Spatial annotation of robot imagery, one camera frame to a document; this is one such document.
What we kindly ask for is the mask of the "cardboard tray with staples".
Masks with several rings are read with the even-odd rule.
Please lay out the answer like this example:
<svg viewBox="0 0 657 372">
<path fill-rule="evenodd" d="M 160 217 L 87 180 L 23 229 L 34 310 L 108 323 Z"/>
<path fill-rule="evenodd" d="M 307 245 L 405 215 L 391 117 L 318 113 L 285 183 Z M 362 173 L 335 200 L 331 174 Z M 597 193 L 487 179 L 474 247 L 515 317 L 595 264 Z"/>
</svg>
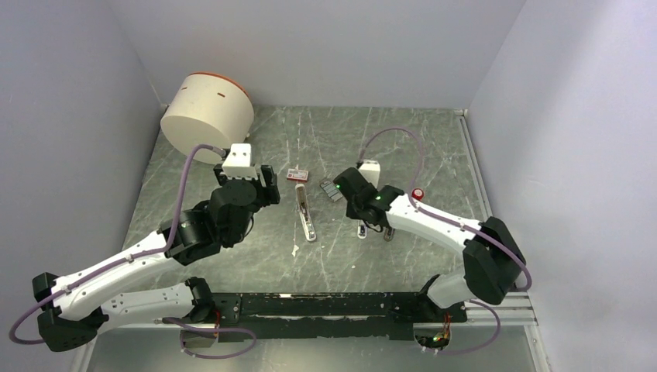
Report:
<svg viewBox="0 0 657 372">
<path fill-rule="evenodd" d="M 337 202 L 342 198 L 339 187 L 336 186 L 330 179 L 325 178 L 321 180 L 319 182 L 319 186 L 332 202 Z"/>
</svg>

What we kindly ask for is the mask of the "red white staple box sleeve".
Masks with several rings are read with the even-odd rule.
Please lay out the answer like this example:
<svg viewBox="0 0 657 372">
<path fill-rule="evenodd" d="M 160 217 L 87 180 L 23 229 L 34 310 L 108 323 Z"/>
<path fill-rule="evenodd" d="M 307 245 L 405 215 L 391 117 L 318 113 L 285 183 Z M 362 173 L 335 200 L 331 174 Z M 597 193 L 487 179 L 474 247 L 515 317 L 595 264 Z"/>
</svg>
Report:
<svg viewBox="0 0 657 372">
<path fill-rule="evenodd" d="M 309 171 L 297 168 L 289 168 L 287 170 L 286 179 L 295 182 L 307 182 L 309 179 Z"/>
</svg>

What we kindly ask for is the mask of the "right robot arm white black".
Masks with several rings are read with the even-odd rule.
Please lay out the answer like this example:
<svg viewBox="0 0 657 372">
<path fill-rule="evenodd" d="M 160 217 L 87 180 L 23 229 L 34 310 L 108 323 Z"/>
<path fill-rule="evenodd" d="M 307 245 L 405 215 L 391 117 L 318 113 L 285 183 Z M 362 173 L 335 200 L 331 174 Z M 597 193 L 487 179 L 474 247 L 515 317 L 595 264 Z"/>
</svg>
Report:
<svg viewBox="0 0 657 372">
<path fill-rule="evenodd" d="M 355 167 L 333 182 L 346 200 L 348 218 L 412 233 L 461 255 L 461 268 L 428 282 L 418 300 L 424 319 L 438 320 L 448 307 L 464 301 L 499 305 L 516 291 L 526 260 L 500 219 L 465 219 L 426 205 L 400 188 L 376 188 Z"/>
</svg>

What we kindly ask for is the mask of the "long white stapler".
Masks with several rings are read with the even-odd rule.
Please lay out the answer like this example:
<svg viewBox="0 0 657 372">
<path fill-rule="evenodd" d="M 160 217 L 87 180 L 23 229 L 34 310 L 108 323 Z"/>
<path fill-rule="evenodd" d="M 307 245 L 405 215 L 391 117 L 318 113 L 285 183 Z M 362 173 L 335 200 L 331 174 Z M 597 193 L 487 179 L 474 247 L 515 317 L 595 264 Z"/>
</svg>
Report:
<svg viewBox="0 0 657 372">
<path fill-rule="evenodd" d="M 308 196 L 305 185 L 302 183 L 297 183 L 295 185 L 295 194 L 298 214 L 302 222 L 305 239 L 308 242 L 314 242 L 317 238 L 317 234 L 309 213 Z"/>
</svg>

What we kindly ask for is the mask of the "beige brown small stapler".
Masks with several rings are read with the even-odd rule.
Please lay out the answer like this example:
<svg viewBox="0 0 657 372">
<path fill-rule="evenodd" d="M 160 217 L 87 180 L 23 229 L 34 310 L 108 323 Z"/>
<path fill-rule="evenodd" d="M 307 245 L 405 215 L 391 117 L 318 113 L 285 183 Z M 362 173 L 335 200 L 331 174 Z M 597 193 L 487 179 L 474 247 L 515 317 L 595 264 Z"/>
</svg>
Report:
<svg viewBox="0 0 657 372">
<path fill-rule="evenodd" d="M 384 230 L 384 240 L 386 242 L 391 242 L 394 239 L 395 229 L 386 228 Z"/>
</svg>

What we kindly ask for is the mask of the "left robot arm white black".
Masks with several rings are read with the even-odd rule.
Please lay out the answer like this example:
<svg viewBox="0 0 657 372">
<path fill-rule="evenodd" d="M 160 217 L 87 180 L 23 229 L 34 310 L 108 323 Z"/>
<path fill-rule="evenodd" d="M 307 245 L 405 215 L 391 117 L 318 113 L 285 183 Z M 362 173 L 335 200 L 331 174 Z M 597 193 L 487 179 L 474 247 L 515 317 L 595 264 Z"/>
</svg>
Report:
<svg viewBox="0 0 657 372">
<path fill-rule="evenodd" d="M 77 273 L 42 273 L 32 280 L 40 313 L 40 343 L 53 352 L 75 349 L 105 331 L 158 318 L 211 318 L 207 282 L 193 277 L 163 290 L 128 293 L 142 279 L 188 266 L 233 248 L 248 235 L 253 216 L 280 201 L 270 165 L 214 169 L 219 186 L 208 200 L 180 212 L 127 250 Z"/>
</svg>

